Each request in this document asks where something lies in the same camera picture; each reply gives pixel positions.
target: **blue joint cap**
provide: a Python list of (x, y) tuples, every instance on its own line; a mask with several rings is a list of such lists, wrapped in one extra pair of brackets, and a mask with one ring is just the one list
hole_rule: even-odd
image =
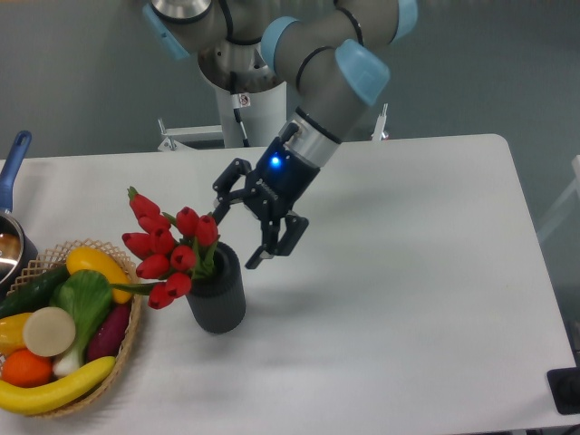
[(367, 106), (373, 106), (391, 78), (389, 67), (352, 39), (344, 41), (334, 57), (353, 91)]
[(163, 45), (163, 48), (165, 48), (174, 60), (180, 61), (181, 59), (189, 57), (188, 51), (183, 48), (178, 40), (175, 39), (175, 36), (165, 27), (153, 11), (151, 5), (145, 5), (143, 7), (143, 15), (145, 15), (147, 22), (153, 29), (157, 39), (161, 42), (161, 45)]
[(292, 16), (281, 16), (280, 18), (277, 18), (272, 23), (270, 23), (262, 35), (262, 43), (260, 48), (262, 59), (264, 59), (264, 62), (266, 62), (266, 64), (274, 72), (276, 72), (274, 68), (274, 56), (276, 55), (278, 41), (282, 37), (284, 30), (286, 30), (286, 27), (296, 21), (298, 20)]
[(397, 26), (397, 33), (392, 40), (396, 41), (413, 30), (418, 16), (417, 0), (399, 0), (399, 25)]

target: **black vase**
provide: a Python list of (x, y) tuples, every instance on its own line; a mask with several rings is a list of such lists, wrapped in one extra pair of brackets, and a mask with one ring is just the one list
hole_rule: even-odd
[(213, 334), (223, 334), (240, 324), (246, 314), (242, 271), (236, 252), (218, 242), (214, 255), (217, 275), (195, 280), (188, 298), (199, 326)]

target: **yellow bell pepper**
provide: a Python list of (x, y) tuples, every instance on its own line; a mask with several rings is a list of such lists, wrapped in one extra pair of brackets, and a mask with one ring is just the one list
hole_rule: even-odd
[(24, 349), (22, 331), (32, 313), (10, 315), (0, 319), (0, 353), (8, 356), (18, 349)]
[[(69, 274), (79, 270), (95, 270), (102, 273), (109, 284), (129, 284), (131, 281), (121, 267), (110, 256), (89, 246), (79, 246), (66, 257), (66, 268)], [(129, 302), (132, 294), (118, 288), (112, 289), (112, 300), (117, 304)]]

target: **orange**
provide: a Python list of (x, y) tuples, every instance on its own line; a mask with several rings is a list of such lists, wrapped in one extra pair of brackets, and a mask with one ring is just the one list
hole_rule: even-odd
[(17, 387), (39, 387), (48, 383), (52, 376), (51, 359), (35, 355), (28, 349), (11, 353), (2, 367), (2, 380)]

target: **banana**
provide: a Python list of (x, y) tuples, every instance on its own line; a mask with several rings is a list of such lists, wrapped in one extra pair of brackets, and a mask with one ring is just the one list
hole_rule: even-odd
[(114, 365), (114, 356), (104, 356), (58, 381), (33, 388), (15, 387), (0, 381), (0, 408), (23, 415), (55, 410), (78, 399), (102, 382)]

